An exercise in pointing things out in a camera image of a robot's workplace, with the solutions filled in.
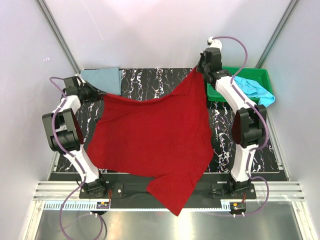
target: black marble surface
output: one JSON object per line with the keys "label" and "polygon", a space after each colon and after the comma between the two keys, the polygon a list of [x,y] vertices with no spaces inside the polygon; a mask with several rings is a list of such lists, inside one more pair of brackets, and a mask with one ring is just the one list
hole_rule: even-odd
{"label": "black marble surface", "polygon": [[[161,98],[172,90],[188,75],[190,68],[138,68],[122,70],[121,95],[124,98],[144,101]],[[102,100],[95,103],[84,103],[76,114],[83,132],[84,147],[87,149],[92,139],[98,120],[104,109]],[[227,103],[212,102],[209,112],[210,127],[213,132],[211,140],[214,156],[207,172],[228,172],[235,159],[236,144],[231,140],[231,128],[234,113]],[[267,146],[256,151],[252,172],[278,172],[276,157],[269,141]],[[76,169],[69,160],[60,156],[57,173],[75,173]]]}

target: metal floor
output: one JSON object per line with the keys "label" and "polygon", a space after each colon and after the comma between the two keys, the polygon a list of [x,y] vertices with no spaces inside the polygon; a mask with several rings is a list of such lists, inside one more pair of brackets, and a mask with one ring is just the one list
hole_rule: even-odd
{"label": "metal floor", "polygon": [[[248,202],[248,211],[259,207]],[[85,214],[64,211],[66,226]],[[289,202],[269,202],[252,216],[233,218],[223,212],[186,212],[178,217],[170,212],[109,211],[102,215],[107,225],[100,240],[300,240],[303,239]],[[100,221],[85,216],[66,229],[75,240],[92,240],[100,230]],[[66,239],[59,229],[59,211],[44,210],[36,234],[37,240]]]}

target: white panel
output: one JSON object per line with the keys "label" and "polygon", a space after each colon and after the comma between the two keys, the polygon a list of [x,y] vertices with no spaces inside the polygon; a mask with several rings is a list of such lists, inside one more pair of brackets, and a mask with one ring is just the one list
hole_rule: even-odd
{"label": "white panel", "polygon": [[[234,36],[254,67],[289,0],[46,0],[79,67],[191,68],[210,36]],[[223,64],[242,47],[223,41]]]}
{"label": "white panel", "polygon": [[301,1],[263,66],[275,103],[268,113],[275,125],[290,176],[301,184],[320,235],[319,139],[320,1]]}
{"label": "white panel", "polygon": [[53,155],[42,115],[60,94],[49,77],[74,73],[36,1],[1,0],[0,33],[0,238],[17,240]]}

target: metal frame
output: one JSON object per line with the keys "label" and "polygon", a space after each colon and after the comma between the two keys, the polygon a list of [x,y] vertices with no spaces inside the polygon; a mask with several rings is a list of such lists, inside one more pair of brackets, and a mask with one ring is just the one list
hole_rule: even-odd
{"label": "metal frame", "polygon": [[[253,182],[257,199],[249,200],[248,202],[263,201],[267,194],[267,188],[264,182]],[[298,223],[303,240],[317,240],[317,236],[313,227],[313,224],[308,213],[306,203],[300,188],[300,185],[296,181],[271,181],[269,184],[269,201],[270,202],[290,202],[293,206],[293,211]],[[37,234],[37,230],[40,224],[40,219],[43,210],[46,208],[58,210],[61,202],[65,199],[69,193],[74,190],[78,185],[69,181],[41,181],[39,182],[33,201],[31,203],[28,221],[25,225],[23,240],[34,240]],[[80,199],[80,191],[77,191],[70,199],[70,204],[75,206],[84,206],[86,204],[95,205],[96,199]],[[108,199],[100,199],[99,201],[108,202]],[[189,209],[190,212],[207,211],[207,212],[227,212],[228,206],[230,207],[230,200],[222,200],[222,209]],[[88,210],[84,207],[78,208],[79,210]],[[74,207],[67,207],[64,211],[74,211]],[[109,211],[168,211],[167,209],[110,209]]]}
{"label": "metal frame", "polygon": [[64,37],[62,36],[60,29],[48,7],[45,0],[35,0],[38,4],[41,12],[43,13],[43,16],[45,20],[47,21],[50,29],[52,30],[52,33],[54,34],[56,40],[58,41],[63,53],[65,54],[66,59],[69,61],[73,71],[77,74],[80,73],[80,68],[73,56],[73,54],[70,51],[70,48],[68,47]]}
{"label": "metal frame", "polygon": [[288,6],[286,7],[286,9],[285,9],[285,11],[284,11],[279,23],[278,23],[278,25],[276,26],[273,34],[271,35],[269,42],[265,46],[265,48],[262,52],[262,55],[261,55],[260,59],[258,60],[255,68],[260,69],[264,65],[264,63],[265,63],[267,57],[269,56],[272,48],[274,47],[280,33],[283,31],[290,16],[292,15],[294,10],[296,9],[299,2],[300,2],[300,0],[291,0],[289,2]]}
{"label": "metal frame", "polygon": [[[35,0],[38,4],[41,12],[43,13],[50,29],[52,30],[54,36],[56,37],[62,51],[64,52],[67,60],[69,61],[72,69],[75,73],[80,72],[80,68],[68,47],[48,5],[45,0]],[[261,54],[256,68],[261,68],[265,63],[267,57],[269,56],[275,42],[286,26],[290,16],[293,14],[300,0],[291,0],[284,11],[279,23],[277,24],[273,34],[271,35],[263,53]],[[274,129],[274,125],[269,117],[267,117],[268,126],[270,130],[270,140],[272,142],[273,150],[278,161],[279,169],[284,170],[287,182],[279,181],[279,182],[268,182],[270,187],[269,193],[269,201],[275,202],[291,202],[294,210],[294,214],[298,223],[298,227],[301,231],[303,240],[317,240],[316,233],[314,231],[310,215],[308,213],[306,203],[304,202],[304,197],[300,189],[300,185],[298,182],[290,181],[290,176],[288,173],[288,169],[286,163],[284,161],[283,153],[281,151],[280,146],[278,145],[278,137],[276,131]],[[53,154],[52,164],[50,167],[50,172],[48,174],[47,180],[49,179],[50,173],[54,171],[57,167],[57,163],[59,160],[59,154]],[[254,182],[254,187],[256,190],[257,199],[263,201],[266,197],[267,189],[264,182]],[[43,213],[43,210],[46,206],[46,203],[49,202],[59,202],[63,201],[69,193],[74,190],[77,185],[74,182],[70,181],[41,181],[38,184],[36,189],[33,201],[31,202],[28,214],[27,221],[24,226],[24,231],[21,236],[23,240],[34,240],[37,234],[37,230],[39,227],[40,219]],[[94,202],[94,199],[80,199],[79,192],[77,191],[75,195],[70,198],[70,201],[74,203],[83,204],[84,202]],[[222,201],[222,204],[228,205],[228,201]]]}

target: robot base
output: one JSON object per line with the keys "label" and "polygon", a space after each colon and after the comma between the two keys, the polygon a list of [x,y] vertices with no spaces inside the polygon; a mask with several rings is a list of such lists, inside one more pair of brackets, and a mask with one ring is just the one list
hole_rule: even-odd
{"label": "robot base", "polygon": [[239,194],[229,191],[227,187],[228,187],[227,183],[211,184],[212,199],[242,200],[244,199],[244,194],[245,194],[245,199],[257,199],[255,186],[252,183],[250,184],[249,188],[247,188],[246,190],[242,191]]}
{"label": "robot base", "polygon": [[[111,199],[121,199],[124,192],[124,185],[119,182],[109,182],[107,184],[107,189],[111,190]],[[88,194],[83,188],[80,191],[80,199],[108,199],[109,192],[105,194]]]}

